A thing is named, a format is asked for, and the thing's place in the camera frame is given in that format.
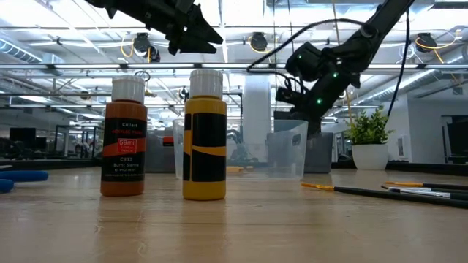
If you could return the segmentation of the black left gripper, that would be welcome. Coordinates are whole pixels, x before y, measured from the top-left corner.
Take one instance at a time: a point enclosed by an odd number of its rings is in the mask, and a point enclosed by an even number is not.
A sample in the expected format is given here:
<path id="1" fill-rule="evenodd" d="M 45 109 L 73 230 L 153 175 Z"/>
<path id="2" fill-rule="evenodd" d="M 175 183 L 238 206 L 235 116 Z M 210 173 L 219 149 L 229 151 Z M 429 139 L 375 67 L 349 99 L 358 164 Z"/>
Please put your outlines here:
<path id="1" fill-rule="evenodd" d="M 193 1 L 148 0 L 146 28 L 153 28 L 166 36 L 169 53 L 215 54 L 210 43 L 222 44 L 223 38 L 205 20 L 201 6 Z M 190 36 L 192 30 L 196 36 Z"/>

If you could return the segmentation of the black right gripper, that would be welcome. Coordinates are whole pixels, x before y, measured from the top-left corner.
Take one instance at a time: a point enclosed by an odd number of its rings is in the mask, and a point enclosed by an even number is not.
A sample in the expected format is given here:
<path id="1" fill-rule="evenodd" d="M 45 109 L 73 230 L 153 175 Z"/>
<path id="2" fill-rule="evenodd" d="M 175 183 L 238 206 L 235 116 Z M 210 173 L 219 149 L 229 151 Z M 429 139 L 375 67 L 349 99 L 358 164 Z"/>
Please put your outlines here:
<path id="1" fill-rule="evenodd" d="M 290 104 L 290 112 L 308 113 L 308 135 L 314 136 L 321 132 L 322 116 L 318 112 L 324 108 L 323 99 L 310 95 L 310 91 L 301 93 L 291 88 L 279 87 L 276 101 Z"/>

